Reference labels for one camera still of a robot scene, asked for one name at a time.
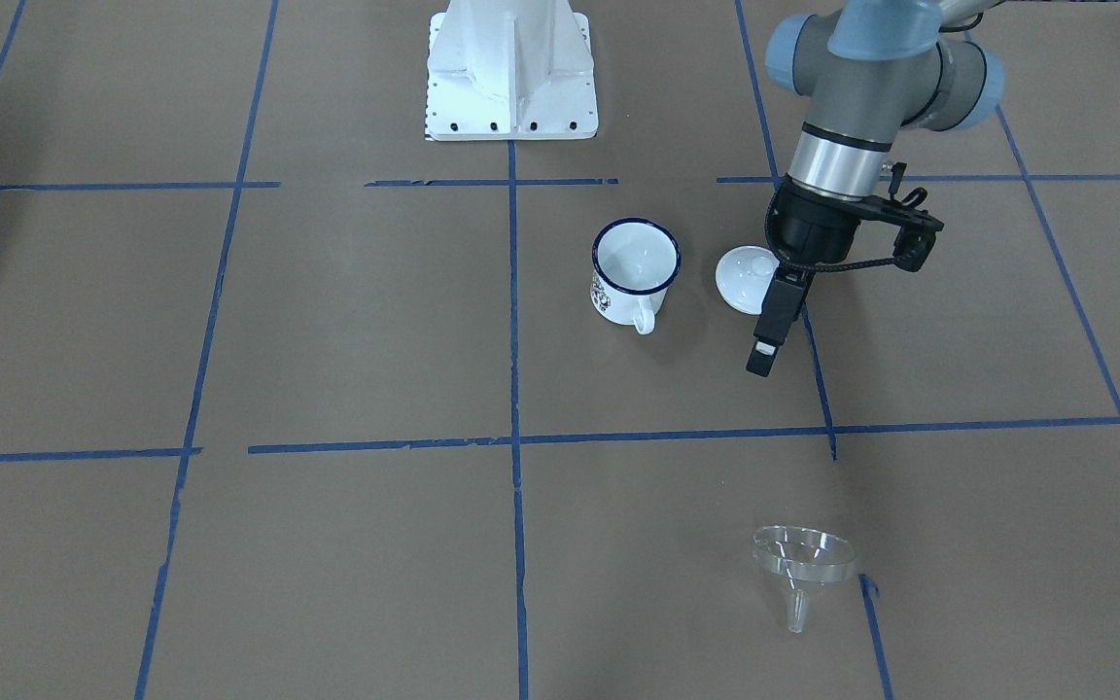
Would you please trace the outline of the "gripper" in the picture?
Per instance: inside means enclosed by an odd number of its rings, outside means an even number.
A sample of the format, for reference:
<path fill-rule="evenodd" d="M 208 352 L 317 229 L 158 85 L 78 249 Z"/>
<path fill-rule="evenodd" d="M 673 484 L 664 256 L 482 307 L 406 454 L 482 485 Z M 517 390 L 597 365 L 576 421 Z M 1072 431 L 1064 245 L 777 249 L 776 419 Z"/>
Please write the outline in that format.
<path fill-rule="evenodd" d="M 747 360 L 752 375 L 769 376 L 778 351 L 801 314 L 814 273 L 846 273 L 859 268 L 846 262 L 859 218 L 837 207 L 836 200 L 796 185 L 784 177 L 775 187 L 764 220 L 766 244 L 778 259 L 778 270 L 769 280 Z"/>

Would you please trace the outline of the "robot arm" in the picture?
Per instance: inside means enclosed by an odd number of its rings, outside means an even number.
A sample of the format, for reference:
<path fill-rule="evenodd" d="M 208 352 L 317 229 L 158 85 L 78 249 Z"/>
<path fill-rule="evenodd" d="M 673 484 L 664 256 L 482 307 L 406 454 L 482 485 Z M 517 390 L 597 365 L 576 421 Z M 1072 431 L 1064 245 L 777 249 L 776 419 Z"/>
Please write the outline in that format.
<path fill-rule="evenodd" d="M 991 1 L 846 1 L 828 15 L 791 15 L 766 46 L 774 84 L 809 97 L 787 171 L 766 209 L 777 270 L 760 298 L 747 368 L 766 376 L 816 276 L 893 265 L 916 273 L 942 222 L 928 194 L 899 193 L 896 137 L 962 131 L 993 113 L 1004 65 L 959 40 Z"/>

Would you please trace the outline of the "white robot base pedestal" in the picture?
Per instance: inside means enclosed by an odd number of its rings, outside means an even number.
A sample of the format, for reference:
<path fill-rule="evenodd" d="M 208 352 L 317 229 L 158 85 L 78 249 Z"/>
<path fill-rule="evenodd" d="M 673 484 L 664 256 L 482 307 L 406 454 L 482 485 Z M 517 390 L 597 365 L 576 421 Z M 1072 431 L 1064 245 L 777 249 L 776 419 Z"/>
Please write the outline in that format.
<path fill-rule="evenodd" d="M 569 1 L 450 1 L 428 24 L 426 88 L 431 141 L 599 132 L 591 25 Z"/>

